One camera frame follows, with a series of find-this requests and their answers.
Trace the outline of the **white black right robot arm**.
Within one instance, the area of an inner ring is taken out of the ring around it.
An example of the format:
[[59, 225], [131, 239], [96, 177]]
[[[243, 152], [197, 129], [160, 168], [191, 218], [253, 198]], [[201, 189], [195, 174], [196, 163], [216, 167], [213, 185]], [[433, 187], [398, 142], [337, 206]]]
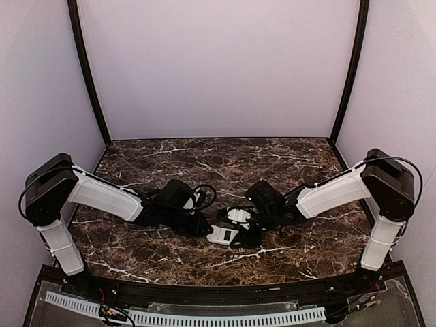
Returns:
[[265, 231], [299, 225], [351, 204], [372, 201], [378, 207], [359, 267], [378, 271], [413, 216], [423, 190], [422, 173], [402, 157], [371, 149], [354, 166], [320, 183], [301, 184], [281, 193], [260, 180], [246, 192], [250, 207], [228, 209], [238, 230], [232, 248], [256, 248]]

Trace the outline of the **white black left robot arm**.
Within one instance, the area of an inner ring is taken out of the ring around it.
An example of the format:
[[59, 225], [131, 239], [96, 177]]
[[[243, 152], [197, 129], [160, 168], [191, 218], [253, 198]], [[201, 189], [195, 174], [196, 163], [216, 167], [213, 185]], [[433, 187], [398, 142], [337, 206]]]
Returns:
[[67, 153], [59, 153], [28, 175], [18, 198], [20, 215], [33, 225], [67, 276], [86, 264], [61, 211], [67, 203], [89, 207], [141, 227], [166, 226], [184, 236], [213, 233], [204, 209], [207, 185], [190, 187], [172, 179], [161, 189], [140, 193], [83, 170]]

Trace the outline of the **white remote control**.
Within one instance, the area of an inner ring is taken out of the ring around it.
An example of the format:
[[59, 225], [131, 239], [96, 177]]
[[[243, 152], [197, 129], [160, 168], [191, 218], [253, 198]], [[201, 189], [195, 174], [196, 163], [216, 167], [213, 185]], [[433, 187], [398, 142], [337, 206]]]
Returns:
[[210, 243], [215, 243], [219, 245], [230, 246], [231, 242], [235, 236], [239, 233], [238, 230], [222, 228], [217, 225], [211, 226], [213, 232], [206, 236], [206, 239]]

